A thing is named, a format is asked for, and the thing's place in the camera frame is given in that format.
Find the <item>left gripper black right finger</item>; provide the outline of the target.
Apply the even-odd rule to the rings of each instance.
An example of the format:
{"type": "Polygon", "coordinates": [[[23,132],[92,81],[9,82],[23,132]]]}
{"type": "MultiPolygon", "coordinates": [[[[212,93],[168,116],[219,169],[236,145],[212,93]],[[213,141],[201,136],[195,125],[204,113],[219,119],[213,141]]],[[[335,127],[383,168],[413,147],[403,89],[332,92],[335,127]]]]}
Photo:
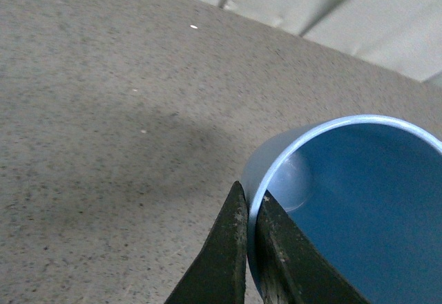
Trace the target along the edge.
{"type": "Polygon", "coordinates": [[[255,234],[257,287],[264,303],[367,303],[318,252],[271,194],[255,234]]]}

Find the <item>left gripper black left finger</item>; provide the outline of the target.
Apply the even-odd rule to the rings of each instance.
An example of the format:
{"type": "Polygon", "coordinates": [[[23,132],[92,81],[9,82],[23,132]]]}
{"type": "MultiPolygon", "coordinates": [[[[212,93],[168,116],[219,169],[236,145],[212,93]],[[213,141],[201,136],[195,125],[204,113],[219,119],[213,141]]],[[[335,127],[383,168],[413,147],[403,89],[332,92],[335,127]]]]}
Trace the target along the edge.
{"type": "Polygon", "coordinates": [[[244,303],[248,209],[241,184],[233,183],[200,253],[167,303],[244,303]]]}

